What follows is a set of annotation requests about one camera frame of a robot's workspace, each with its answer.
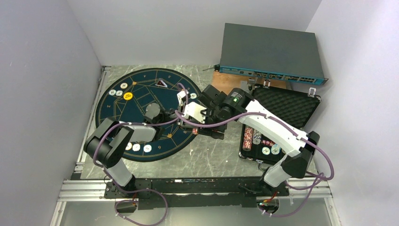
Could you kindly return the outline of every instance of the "poker table mat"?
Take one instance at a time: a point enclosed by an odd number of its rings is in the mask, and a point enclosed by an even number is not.
[[[166,87],[160,86],[160,80]],[[125,122],[143,122],[145,108],[151,103],[157,103],[163,109],[176,109],[177,93],[180,91],[177,83],[183,84],[190,94],[196,94],[194,97],[200,93],[191,79],[170,69],[148,68],[124,75],[100,98],[95,114],[96,127],[107,117]],[[175,123],[163,127],[165,130],[159,140],[130,143],[123,157],[133,161],[157,161],[177,153],[195,138],[194,134],[179,129]]]

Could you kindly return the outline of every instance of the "white poker chip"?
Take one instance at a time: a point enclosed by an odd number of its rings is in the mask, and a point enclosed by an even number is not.
[[[132,149],[132,143],[129,142],[128,145],[126,146],[125,150],[127,151],[130,149]]]
[[[262,153],[265,154],[265,155],[270,154],[270,148],[268,148],[268,147],[263,147],[263,148],[262,148]]]
[[[139,144],[134,144],[132,149],[133,149],[134,152],[138,152],[140,150],[140,145]]]
[[[281,147],[280,147],[278,144],[274,144],[274,145],[271,147],[271,153],[272,153],[272,154],[279,154],[279,153],[280,153],[280,150],[281,150]]]
[[[128,84],[127,83],[122,83],[121,85],[120,85],[120,87],[122,88],[122,89],[126,89],[127,87],[128,87]]]
[[[151,145],[144,146],[144,152],[150,152],[152,150]]]
[[[114,89],[111,89],[111,90],[108,92],[108,94],[111,95],[111,96],[115,95],[115,93],[116,93],[116,90],[114,90]]]

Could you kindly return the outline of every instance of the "wall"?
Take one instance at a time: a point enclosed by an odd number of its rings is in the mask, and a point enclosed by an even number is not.
[[[317,87],[323,100],[307,129],[335,165],[330,185],[344,226],[398,225],[398,9],[394,0],[324,0],[307,28],[330,78]]]
[[[304,31],[321,0],[68,0],[102,65],[217,64],[224,23]]]
[[[49,225],[101,67],[66,1],[3,0],[0,68],[0,222]]]

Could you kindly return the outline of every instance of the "black case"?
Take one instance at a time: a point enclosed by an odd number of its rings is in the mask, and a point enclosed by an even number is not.
[[[252,95],[263,107],[297,129],[302,129],[305,126],[321,102],[318,95],[309,95],[277,87],[256,88],[252,91]],[[263,135],[262,142],[259,145],[252,143],[250,151],[243,151],[244,130],[245,125],[242,126],[241,132],[240,158],[274,165],[284,156],[281,151],[279,154],[263,154],[263,147],[271,148],[274,144],[273,141]]]

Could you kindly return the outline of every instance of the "table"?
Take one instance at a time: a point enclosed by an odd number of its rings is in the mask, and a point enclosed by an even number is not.
[[[101,95],[106,88],[123,75],[145,68],[168,68],[190,77],[203,90],[208,84],[213,84],[220,90],[229,92],[232,87],[239,87],[246,76],[215,73],[206,70],[212,65],[124,65],[112,66],[106,76]],[[285,86],[284,82],[272,81],[272,86]],[[154,162],[134,162],[123,160],[127,168],[136,178],[192,178],[192,177],[246,177],[261,176],[257,163],[238,157],[241,136],[241,123],[230,122],[225,132],[224,140],[215,140],[206,136],[197,136],[188,146],[178,153]],[[92,121],[89,134],[95,130]],[[317,173],[314,162],[308,171]],[[105,174],[94,166],[93,160],[87,157],[81,174],[81,179],[102,179]]]

